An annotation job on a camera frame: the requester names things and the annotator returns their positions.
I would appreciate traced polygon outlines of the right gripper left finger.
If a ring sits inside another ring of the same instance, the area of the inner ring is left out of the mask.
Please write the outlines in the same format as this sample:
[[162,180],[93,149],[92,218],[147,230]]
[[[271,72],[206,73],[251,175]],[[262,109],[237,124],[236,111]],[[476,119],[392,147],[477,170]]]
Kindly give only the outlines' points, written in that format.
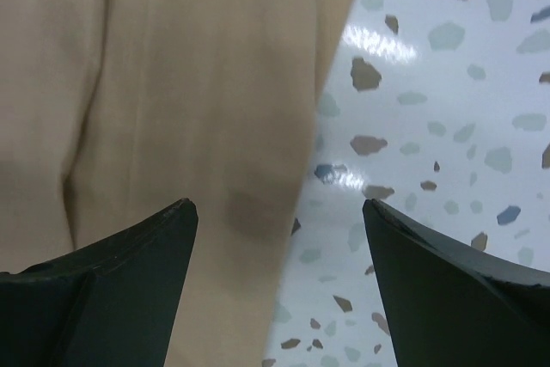
[[164,364],[199,217],[181,199],[98,242],[1,276],[4,367]]

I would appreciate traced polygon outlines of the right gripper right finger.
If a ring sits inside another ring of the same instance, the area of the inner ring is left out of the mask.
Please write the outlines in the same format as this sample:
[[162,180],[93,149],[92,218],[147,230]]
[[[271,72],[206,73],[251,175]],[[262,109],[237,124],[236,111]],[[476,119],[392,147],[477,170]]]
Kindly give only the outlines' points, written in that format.
[[364,224],[399,366],[547,366],[549,275],[368,199]]

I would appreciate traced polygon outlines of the beige t shirt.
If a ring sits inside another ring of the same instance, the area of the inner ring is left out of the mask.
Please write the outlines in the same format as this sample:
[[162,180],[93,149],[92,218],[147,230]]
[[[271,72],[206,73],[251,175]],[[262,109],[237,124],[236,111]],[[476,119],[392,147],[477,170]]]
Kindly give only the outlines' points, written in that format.
[[1,0],[1,267],[190,199],[166,360],[259,366],[352,0]]

